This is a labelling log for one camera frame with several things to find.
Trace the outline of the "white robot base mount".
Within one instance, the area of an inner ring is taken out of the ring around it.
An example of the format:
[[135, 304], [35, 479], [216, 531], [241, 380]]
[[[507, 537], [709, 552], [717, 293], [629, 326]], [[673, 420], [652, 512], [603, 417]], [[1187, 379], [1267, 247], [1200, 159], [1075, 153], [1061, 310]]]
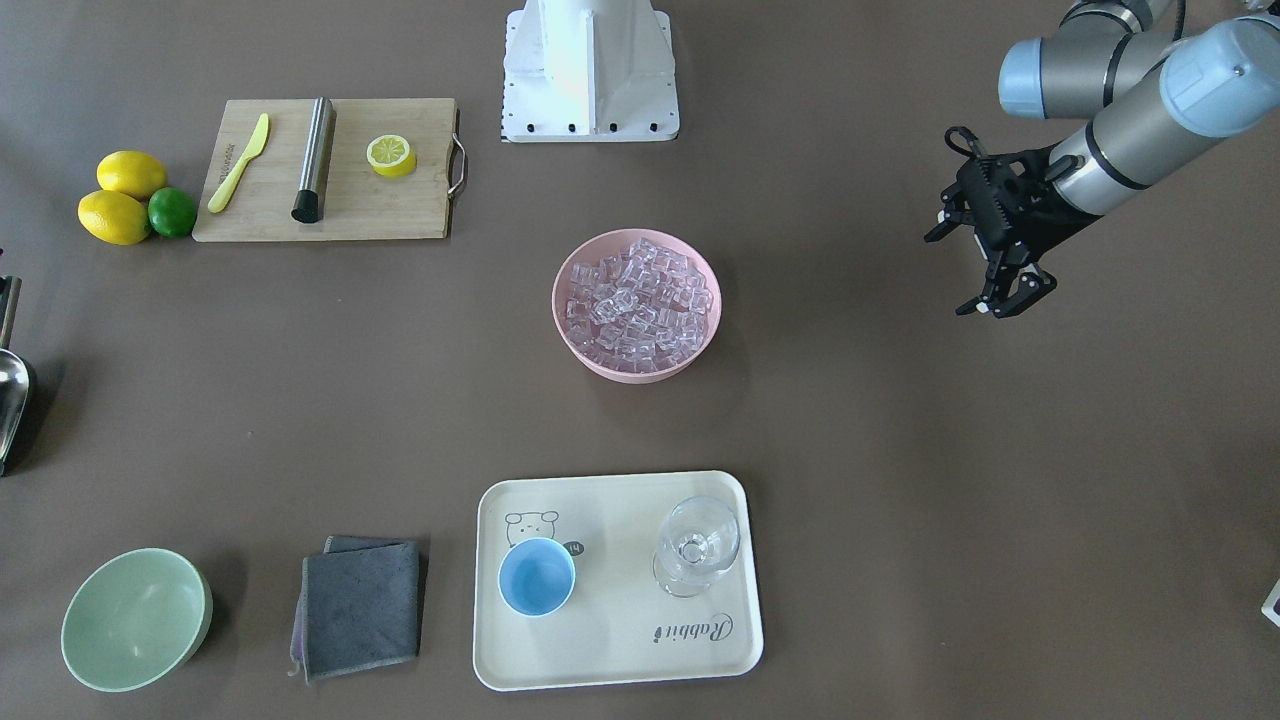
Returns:
[[504, 23], [500, 138], [640, 143], [678, 137], [669, 15], [649, 1], [527, 1]]

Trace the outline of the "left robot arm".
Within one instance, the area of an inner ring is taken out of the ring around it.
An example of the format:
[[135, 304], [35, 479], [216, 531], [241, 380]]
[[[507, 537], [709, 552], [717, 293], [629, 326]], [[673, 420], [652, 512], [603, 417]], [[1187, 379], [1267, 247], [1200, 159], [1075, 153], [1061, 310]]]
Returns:
[[998, 99], [1012, 117], [1078, 119], [1056, 143], [991, 152], [963, 126], [964, 161], [925, 242], [972, 228], [986, 260], [957, 315], [1015, 316], [1056, 288], [1041, 259], [1064, 241], [1277, 108], [1277, 5], [1184, 36], [1166, 1], [1076, 1], [1057, 32], [1007, 51]]

